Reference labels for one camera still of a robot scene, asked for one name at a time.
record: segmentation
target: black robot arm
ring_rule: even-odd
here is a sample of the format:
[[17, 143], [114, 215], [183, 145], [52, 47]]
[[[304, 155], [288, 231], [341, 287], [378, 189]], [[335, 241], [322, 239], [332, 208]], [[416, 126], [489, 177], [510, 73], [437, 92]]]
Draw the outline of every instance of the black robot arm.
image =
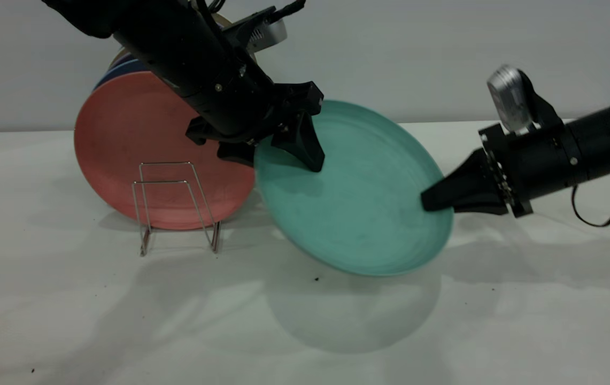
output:
[[114, 36], [200, 114], [187, 137], [219, 141], [219, 158], [252, 165], [254, 146], [273, 135], [273, 146], [321, 170], [324, 151], [312, 116], [321, 110], [322, 92], [311, 81], [273, 83], [251, 59], [285, 39], [282, 18], [305, 0], [269, 7], [224, 30], [204, 0], [197, 9], [187, 0], [43, 1], [89, 36]]
[[610, 107], [564, 124], [522, 71], [504, 66], [488, 86], [508, 133], [479, 131], [483, 148], [422, 193], [426, 210], [520, 217], [532, 199], [610, 174]]

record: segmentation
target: metal bracket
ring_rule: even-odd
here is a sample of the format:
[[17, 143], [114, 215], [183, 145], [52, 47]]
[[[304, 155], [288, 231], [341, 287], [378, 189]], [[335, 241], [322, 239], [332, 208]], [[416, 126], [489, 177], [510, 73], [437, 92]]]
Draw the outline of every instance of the metal bracket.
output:
[[[209, 233], [207, 232], [207, 227], [205, 226], [205, 220], [203, 219], [202, 213], [200, 213], [200, 207], [198, 205], [197, 199], [195, 199], [195, 194], [193, 193], [193, 189], [190, 186], [188, 180], [161, 180], [161, 181], [146, 181], [143, 178], [143, 167], [144, 166], [180, 166], [187, 164], [193, 170], [193, 175], [195, 176], [195, 182], [198, 183], [198, 188], [200, 190], [200, 195], [202, 195], [203, 202], [205, 203], [205, 207], [207, 207], [207, 212], [210, 215], [210, 221], [212, 221], [212, 238], [210, 238]], [[150, 240], [150, 236], [153, 233], [153, 226], [150, 224], [150, 214], [148, 210], [148, 198], [145, 194], [145, 186], [149, 184], [185, 184], [188, 188], [188, 192], [190, 193], [190, 198], [193, 200], [193, 206], [195, 207], [196, 212], [198, 213], [198, 219], [200, 219], [200, 224], [203, 226], [203, 230], [205, 232], [205, 238], [207, 238], [207, 242], [210, 244], [210, 249], [212, 249], [213, 253], [217, 253], [219, 249], [219, 231], [221, 229], [221, 221], [215, 222], [214, 217], [212, 217], [212, 211], [210, 211], [210, 205], [207, 204], [207, 199], [205, 198], [205, 192], [203, 191], [203, 186], [200, 184], [200, 178], [198, 177], [198, 172], [195, 169], [195, 165], [190, 161], [162, 161], [161, 163], [140, 163], [138, 165], [138, 175], [141, 178], [139, 181], [132, 182], [132, 195], [134, 196], [134, 207], [136, 209], [136, 222], [138, 222], [138, 229], [141, 235], [141, 253], [142, 257], [148, 254], [148, 243]], [[143, 206], [145, 209], [146, 222], [148, 224], [144, 224], [141, 222], [141, 215], [138, 209], [138, 197], [136, 196], [136, 186], [141, 185], [141, 191], [143, 192]]]

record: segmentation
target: red plate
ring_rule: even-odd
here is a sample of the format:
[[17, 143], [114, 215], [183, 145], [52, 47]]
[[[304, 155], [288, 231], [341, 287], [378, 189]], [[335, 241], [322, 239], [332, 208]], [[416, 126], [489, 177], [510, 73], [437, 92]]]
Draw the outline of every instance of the red plate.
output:
[[[74, 148], [93, 190], [122, 214], [136, 219], [132, 182], [138, 165], [191, 161], [200, 177], [215, 221], [238, 210], [253, 185], [253, 169], [217, 158], [219, 144], [195, 145], [185, 136], [198, 114], [152, 73], [132, 73], [105, 83], [90, 95], [77, 118]], [[190, 166], [148, 166], [145, 180], [188, 180], [205, 224], [207, 210]], [[146, 220], [137, 190], [142, 222]], [[197, 229], [200, 219], [184, 184], [146, 186], [151, 225], [161, 229]]]

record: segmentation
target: teal plate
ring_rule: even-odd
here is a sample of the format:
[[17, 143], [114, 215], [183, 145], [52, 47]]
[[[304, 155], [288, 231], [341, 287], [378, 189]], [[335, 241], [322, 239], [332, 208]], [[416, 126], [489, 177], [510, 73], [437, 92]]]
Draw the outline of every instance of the teal plate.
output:
[[426, 212], [420, 193], [443, 178], [402, 127], [364, 107], [326, 101], [314, 129], [326, 153], [312, 173], [261, 143], [256, 181], [281, 231], [314, 258], [349, 273], [398, 275], [431, 259], [452, 231], [452, 210]]

